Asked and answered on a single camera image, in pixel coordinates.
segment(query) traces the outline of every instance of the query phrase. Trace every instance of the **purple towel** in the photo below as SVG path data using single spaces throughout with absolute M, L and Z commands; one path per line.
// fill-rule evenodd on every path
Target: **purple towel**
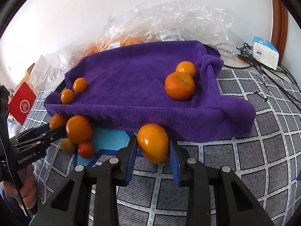
M 195 93 L 186 101 L 171 99 L 165 78 L 181 61 L 194 63 Z M 67 88 L 84 77 L 87 90 L 63 105 L 51 93 L 44 106 L 50 116 L 84 115 L 107 129 L 136 132 L 147 123 L 162 125 L 178 139 L 208 142 L 246 135 L 255 119 L 253 105 L 243 99 L 221 96 L 216 77 L 223 66 L 215 49 L 198 41 L 136 44 L 85 57 L 65 75 Z

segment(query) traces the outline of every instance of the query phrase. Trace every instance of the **white wall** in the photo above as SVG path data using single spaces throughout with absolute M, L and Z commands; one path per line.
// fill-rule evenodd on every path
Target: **white wall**
M 288 30 L 282 64 L 291 72 L 301 87 L 301 29 L 292 15 L 288 13 Z
M 17 84 L 41 54 L 96 40 L 102 25 L 113 14 L 127 12 L 141 2 L 167 1 L 174 0 L 28 0 L 0 40 L 0 71 L 6 74 L 0 82 L 5 84 L 11 79 Z M 254 35 L 271 39 L 271 0 L 179 1 L 231 9 L 235 19 L 232 30 L 239 45 L 238 42 L 251 44 Z

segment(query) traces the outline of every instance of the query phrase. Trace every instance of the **mandarin orange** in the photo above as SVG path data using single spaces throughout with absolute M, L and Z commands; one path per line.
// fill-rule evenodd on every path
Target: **mandarin orange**
M 88 86 L 88 83 L 85 78 L 78 78 L 73 84 L 73 90 L 76 93 L 83 93 Z
M 82 115 L 71 117 L 66 125 L 67 136 L 73 143 L 89 141 L 93 136 L 93 130 L 89 121 Z
M 150 162 L 160 164 L 165 162 L 169 153 L 169 140 L 163 127 L 157 124 L 142 126 L 137 134 L 140 151 Z
M 179 63 L 176 67 L 176 71 L 183 72 L 186 75 L 191 76 L 192 78 L 194 78 L 195 75 L 197 74 L 197 68 L 193 63 L 189 61 L 183 61 Z
M 195 82 L 183 72 L 174 72 L 165 79 L 165 91 L 175 100 L 185 100 L 193 95 Z
M 84 57 L 92 55 L 94 53 L 98 53 L 98 46 L 97 45 L 91 45 L 87 48 L 87 50 L 84 52 Z
M 49 128 L 50 130 L 66 125 L 67 124 L 67 120 L 64 116 L 62 116 L 61 114 L 55 114 L 53 117 L 51 117 L 50 121 L 49 121 Z
M 133 45 L 133 44 L 139 44 L 139 43 L 143 43 L 142 38 L 139 38 L 139 37 L 130 37 L 130 38 L 125 39 L 122 42 L 122 46 L 124 47 L 124 46 Z
M 71 104 L 71 102 L 74 100 L 74 93 L 70 89 L 66 89 L 61 94 L 61 102 L 65 105 Z

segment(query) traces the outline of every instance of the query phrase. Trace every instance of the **red box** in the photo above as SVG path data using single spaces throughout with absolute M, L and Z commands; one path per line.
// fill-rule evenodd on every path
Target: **red box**
M 24 82 L 10 101 L 9 112 L 20 124 L 23 125 L 35 100 L 36 95 Z

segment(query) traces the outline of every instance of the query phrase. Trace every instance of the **black cable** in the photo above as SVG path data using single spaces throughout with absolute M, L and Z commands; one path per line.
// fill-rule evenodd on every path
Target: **black cable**
M 229 65 L 225 65 L 225 64 L 224 64 L 224 66 L 227 68 L 230 68 L 230 69 L 248 69 L 248 68 L 252 67 L 252 65 L 249 65 L 247 67 L 233 67 L 233 66 L 229 66 Z
M 267 72 L 265 72 L 265 70 L 269 71 L 270 73 L 272 73 L 273 75 L 277 76 L 278 78 L 280 78 L 283 81 L 286 81 L 285 79 L 283 79 L 281 76 L 279 76 L 278 74 L 276 74 L 275 72 L 279 72 L 279 73 L 283 73 L 285 74 L 298 88 L 298 90 L 300 91 L 300 88 L 295 80 L 295 78 L 293 77 L 293 75 L 288 71 L 288 69 L 284 66 L 280 66 L 280 69 L 271 69 L 269 67 L 267 67 L 266 65 L 260 63 L 259 61 L 257 61 L 253 55 L 251 54 L 251 52 L 248 50 L 248 52 L 246 53 L 246 49 L 252 49 L 251 46 L 249 46 L 247 43 L 243 44 L 242 48 L 237 48 L 238 50 L 240 50 L 240 55 L 239 57 L 244 59 L 248 64 L 250 64 L 248 67 L 244 67 L 244 68 L 239 68 L 239 67 L 228 67 L 227 65 L 225 65 L 228 68 L 232 68 L 232 69 L 247 69 L 250 67 L 254 67 L 256 68 L 259 72 L 261 72 L 262 74 L 265 74 L 284 94 L 285 96 L 288 98 L 288 100 L 290 100 L 294 106 L 301 112 L 301 108 L 295 103 L 298 102 L 301 104 L 301 102 L 296 99 L 296 97 L 294 97 L 293 95 L 291 95 L 286 89 L 284 89 L 283 87 L 281 87 L 274 79 L 272 79 L 272 77 L 270 77 Z
M 286 95 L 286 97 L 294 104 L 294 106 L 301 112 L 301 108 L 289 97 L 289 93 L 282 88 L 273 78 L 271 78 L 265 71 L 263 73 Z

